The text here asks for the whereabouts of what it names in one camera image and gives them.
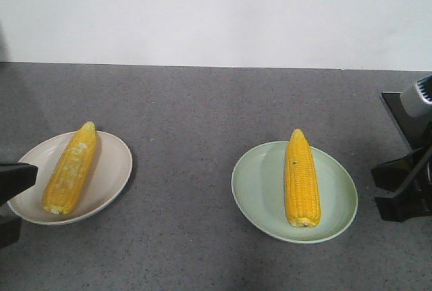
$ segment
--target white wall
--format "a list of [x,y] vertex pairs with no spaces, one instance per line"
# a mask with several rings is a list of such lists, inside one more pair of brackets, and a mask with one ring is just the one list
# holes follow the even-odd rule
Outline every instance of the white wall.
[[431,19],[432,0],[0,0],[0,58],[432,70]]

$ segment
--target oval plate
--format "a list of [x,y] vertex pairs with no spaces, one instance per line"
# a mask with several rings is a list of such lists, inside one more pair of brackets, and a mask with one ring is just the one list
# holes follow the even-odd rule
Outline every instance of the oval plate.
[[335,238],[354,220],[356,187],[348,172],[331,156],[312,147],[321,202],[321,220],[314,228],[292,227],[285,215],[286,141],[261,144],[244,154],[232,174],[232,192],[246,218],[266,234],[298,244]]
[[75,210],[69,215],[54,215],[42,208],[45,186],[75,132],[48,139],[26,153],[20,162],[38,167],[36,184],[7,202],[23,219],[41,225],[64,225],[98,213],[111,203],[126,185],[132,171],[132,155],[118,137],[98,131],[98,146],[86,186]]

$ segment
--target speckled countertop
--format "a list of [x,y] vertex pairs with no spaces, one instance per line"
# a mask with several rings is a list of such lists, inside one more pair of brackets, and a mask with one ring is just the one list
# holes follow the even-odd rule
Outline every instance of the speckled countertop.
[[[93,217],[23,222],[20,241],[0,249],[0,290],[430,290],[432,217],[381,220],[370,174],[409,151],[381,91],[424,75],[0,64],[1,161],[89,119],[134,160],[125,190]],[[358,191],[354,223],[321,244],[267,236],[231,192],[236,161],[294,128]]]

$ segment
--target corn on the cob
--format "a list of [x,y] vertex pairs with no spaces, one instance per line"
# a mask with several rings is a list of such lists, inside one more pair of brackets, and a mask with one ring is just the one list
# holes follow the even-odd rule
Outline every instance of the corn on the cob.
[[295,129],[286,149],[285,210],[294,227],[315,227],[321,218],[317,173],[312,149],[300,129]]
[[71,213],[90,171],[97,145],[95,124],[86,122],[67,144],[45,188],[43,209],[54,214]]

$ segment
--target light green plate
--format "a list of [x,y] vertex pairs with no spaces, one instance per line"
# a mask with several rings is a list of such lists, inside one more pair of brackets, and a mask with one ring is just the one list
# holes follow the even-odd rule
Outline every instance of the light green plate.
[[261,144],[240,158],[231,182],[238,207],[258,229],[286,242],[314,244],[335,238],[349,227],[357,212],[358,196],[352,178],[334,158],[312,147],[321,221],[313,228],[292,227],[284,203],[287,143]]

